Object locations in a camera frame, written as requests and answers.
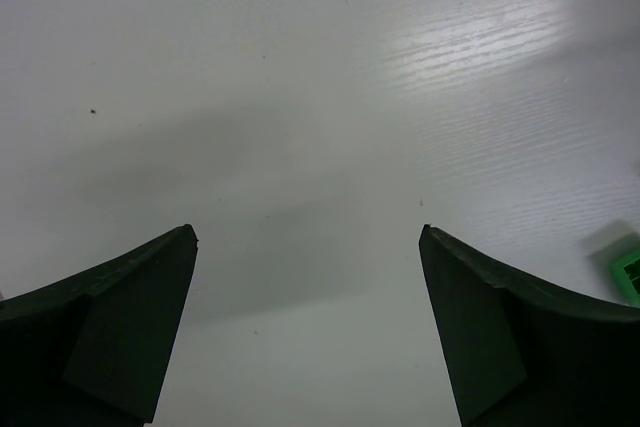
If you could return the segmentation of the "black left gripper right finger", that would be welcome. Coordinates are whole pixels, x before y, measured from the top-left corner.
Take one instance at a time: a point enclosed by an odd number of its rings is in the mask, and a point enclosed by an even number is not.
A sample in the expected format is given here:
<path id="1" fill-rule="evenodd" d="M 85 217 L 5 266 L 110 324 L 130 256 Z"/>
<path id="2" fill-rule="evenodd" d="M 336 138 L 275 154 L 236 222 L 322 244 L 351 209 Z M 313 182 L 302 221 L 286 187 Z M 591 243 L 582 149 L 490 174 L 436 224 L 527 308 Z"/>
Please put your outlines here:
<path id="1" fill-rule="evenodd" d="M 636 426 L 639 311 L 427 225 L 419 250 L 464 426 Z"/>

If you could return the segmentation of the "green two-by-two lego brick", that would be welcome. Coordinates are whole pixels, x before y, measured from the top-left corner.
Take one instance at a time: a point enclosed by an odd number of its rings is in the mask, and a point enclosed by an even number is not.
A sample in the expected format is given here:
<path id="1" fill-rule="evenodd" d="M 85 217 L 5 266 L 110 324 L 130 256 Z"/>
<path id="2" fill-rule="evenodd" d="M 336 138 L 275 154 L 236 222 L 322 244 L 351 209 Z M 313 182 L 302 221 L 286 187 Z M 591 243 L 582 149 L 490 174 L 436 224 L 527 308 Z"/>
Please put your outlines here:
<path id="1" fill-rule="evenodd" d="M 614 280 L 615 285 L 618 287 L 624 300 L 633 307 L 639 307 L 640 294 L 640 254 L 636 250 L 617 261 L 614 261 L 609 271 Z"/>

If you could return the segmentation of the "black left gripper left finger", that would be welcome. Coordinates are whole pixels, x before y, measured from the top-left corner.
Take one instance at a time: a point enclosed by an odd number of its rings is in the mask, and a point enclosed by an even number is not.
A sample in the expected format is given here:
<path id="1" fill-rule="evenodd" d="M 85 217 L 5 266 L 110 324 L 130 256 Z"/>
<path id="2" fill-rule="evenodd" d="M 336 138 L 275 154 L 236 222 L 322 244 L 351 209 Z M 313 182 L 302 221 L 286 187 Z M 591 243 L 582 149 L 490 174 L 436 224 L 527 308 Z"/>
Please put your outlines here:
<path id="1" fill-rule="evenodd" d="M 3 300 L 2 425 L 152 423 L 197 251 L 185 224 Z"/>

